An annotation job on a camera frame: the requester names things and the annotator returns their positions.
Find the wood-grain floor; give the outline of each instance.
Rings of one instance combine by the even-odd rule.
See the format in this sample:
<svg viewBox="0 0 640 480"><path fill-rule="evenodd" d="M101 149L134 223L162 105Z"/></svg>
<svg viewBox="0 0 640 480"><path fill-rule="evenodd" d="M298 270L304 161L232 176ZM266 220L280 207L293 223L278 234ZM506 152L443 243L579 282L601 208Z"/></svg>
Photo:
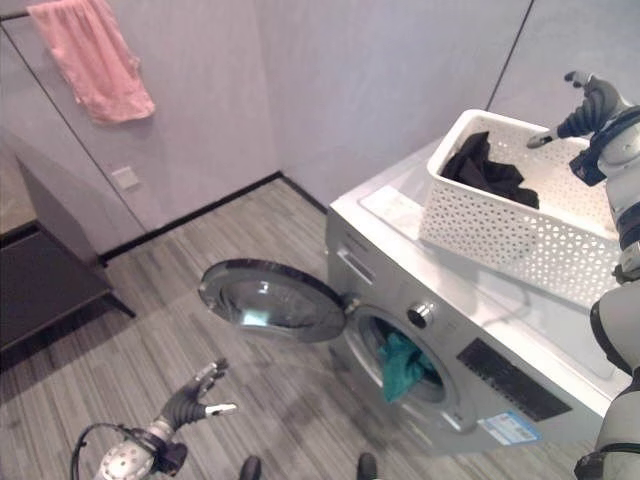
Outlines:
<svg viewBox="0 0 640 480"><path fill-rule="evenodd" d="M275 260L325 278L324 227L320 212L276 180L112 260L108 275L138 317L108 311L85 321L96 311L82 313L47 331L54 341L25 345L22 360L4 369L0 477L67 478L84 426L144 425L194 371L225 356L229 373L205 399L237 402L240 411L179 433L190 455L178 478L230 480L257 454L266 479L352 479L365 450L388 479L573 478L586 443L429 457L336 375L326 345L247 338L201 304L200 276L231 257ZM110 432L89 438L83 478L116 440Z"/></svg>

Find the gray wall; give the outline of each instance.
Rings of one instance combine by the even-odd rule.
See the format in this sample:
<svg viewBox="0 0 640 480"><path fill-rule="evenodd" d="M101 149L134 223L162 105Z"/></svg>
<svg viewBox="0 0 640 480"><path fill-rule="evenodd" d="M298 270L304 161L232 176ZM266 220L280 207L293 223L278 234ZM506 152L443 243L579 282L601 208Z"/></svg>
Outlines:
<svg viewBox="0 0 640 480"><path fill-rule="evenodd" d="M0 74L2 141L85 226L94 248L106 251L142 235L1 32Z"/></svg>
<svg viewBox="0 0 640 480"><path fill-rule="evenodd" d="M640 103L638 0L536 0L491 110L555 126L582 102L563 80L578 69Z"/></svg>
<svg viewBox="0 0 640 480"><path fill-rule="evenodd" d="M26 3L6 0L2 10ZM4 123L41 154L41 169L66 178L52 189L66 192L99 251L278 169L329 203L441 136L463 110L486 106L529 2L110 3L142 59L153 118L93 125L29 19L5 27L88 153L15 55L20 79L0 71ZM638 100L639 21L635 0L536 0L491 109L556 124L581 101L562 81L574 68ZM117 190L110 174L127 165L141 185Z"/></svg>
<svg viewBox="0 0 640 480"><path fill-rule="evenodd" d="M120 194L146 230L278 170L249 0L110 4L141 58L144 83L157 105L151 118L108 127L91 123L31 20L4 26L107 177L125 166L134 169L141 184ZM21 114L38 112L25 107ZM52 134L40 135L49 140Z"/></svg>
<svg viewBox="0 0 640 480"><path fill-rule="evenodd" d="M254 0L283 171L328 203L485 108L528 0Z"/></svg>

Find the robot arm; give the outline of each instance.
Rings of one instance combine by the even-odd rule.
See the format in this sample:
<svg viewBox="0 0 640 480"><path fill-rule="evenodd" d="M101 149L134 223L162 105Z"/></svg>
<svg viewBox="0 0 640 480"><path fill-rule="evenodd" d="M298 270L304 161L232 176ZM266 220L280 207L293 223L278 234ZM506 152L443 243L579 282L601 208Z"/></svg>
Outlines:
<svg viewBox="0 0 640 480"><path fill-rule="evenodd" d="M198 402L224 375L227 367L224 359L204 367L171 396L160 415L144 429L98 424L115 427L125 434L125 439L107 452L94 480L143 480L154 472L175 475L187 456L186 445L171 441L178 429L205 417L234 413L237 409L233 403L206 406ZM80 448L90 428L83 432L74 449L71 459L72 480L78 478Z"/></svg>
<svg viewBox="0 0 640 480"><path fill-rule="evenodd" d="M558 127L533 136L527 146L593 133L589 148L570 167L587 185L607 178L607 198L620 238L620 287L591 310L591 326L611 363L632 375L631 385L611 403L596 442L575 474L580 480L640 478L640 107L593 74L565 76L584 88L584 102Z"/></svg>

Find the black baseboard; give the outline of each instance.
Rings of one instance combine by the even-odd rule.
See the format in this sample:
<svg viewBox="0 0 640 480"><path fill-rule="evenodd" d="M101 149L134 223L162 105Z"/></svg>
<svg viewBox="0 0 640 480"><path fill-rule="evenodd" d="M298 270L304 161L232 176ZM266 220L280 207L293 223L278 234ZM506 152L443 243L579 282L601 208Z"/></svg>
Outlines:
<svg viewBox="0 0 640 480"><path fill-rule="evenodd" d="M141 235L138 238L134 238L130 242L127 242L123 245L120 245L119 247L116 247L112 250L109 250L108 252L103 253L102 255L99 256L100 262L102 262L103 264L106 264L109 260L117 257L118 255L122 255L123 253L128 252L129 250L139 245L142 245L143 243L148 242L149 240L153 240L154 238L162 235L163 233L167 233L168 231L173 230L174 228L180 227L185 223L190 222L191 220L194 220L201 215L204 215L205 213L209 213L210 211L215 210L216 208L221 207L226 203L232 202L233 200L239 197L242 197L243 195L246 195L247 193L253 190L256 190L257 188L260 188L266 185L267 183L273 182L274 180L277 180L279 178L284 180L284 182L287 185L289 185L293 190L295 190L300 196L302 196L306 201L308 201L315 208L320 210L322 213L325 213L325 214L327 213L327 209L324 205L322 205L318 200L313 198L300 185L295 183L293 180L285 177L281 171L277 171L276 173L273 173L268 177L265 177L261 180L258 180L255 183L252 183L251 185L241 188L240 190L233 192L227 195L226 197L221 198L220 200L210 203L209 205L205 205L204 207L199 208L194 212L191 212L183 217L178 218L177 220L167 223L163 227L160 227L149 233L145 233L144 235Z"/></svg>
<svg viewBox="0 0 640 480"><path fill-rule="evenodd" d="M304 198L307 202L309 202L311 205L313 205L314 207L316 207L318 210L320 210L322 213L324 213L325 215L327 214L327 207L325 207L322 203L320 203L318 200L316 200L315 197L313 197L309 192L307 192L304 188L302 188L300 185L298 185L296 182L294 182L293 180L291 180L289 177L282 177L282 180L284 180L284 182L289 185L292 189L294 189L302 198Z"/></svg>

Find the front-loading washing machine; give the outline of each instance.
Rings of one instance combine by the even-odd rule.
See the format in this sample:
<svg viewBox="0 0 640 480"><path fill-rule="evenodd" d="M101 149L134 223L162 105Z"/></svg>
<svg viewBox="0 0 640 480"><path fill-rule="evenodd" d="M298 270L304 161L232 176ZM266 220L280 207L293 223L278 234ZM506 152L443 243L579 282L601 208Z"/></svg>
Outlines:
<svg viewBox="0 0 640 480"><path fill-rule="evenodd" d="M232 259L199 293L243 329L329 341L354 388L432 453L595 440L629 378L593 338L588 311L485 270L416 236L431 145L331 204L328 282ZM388 404L379 353L408 338L434 370Z"/></svg>

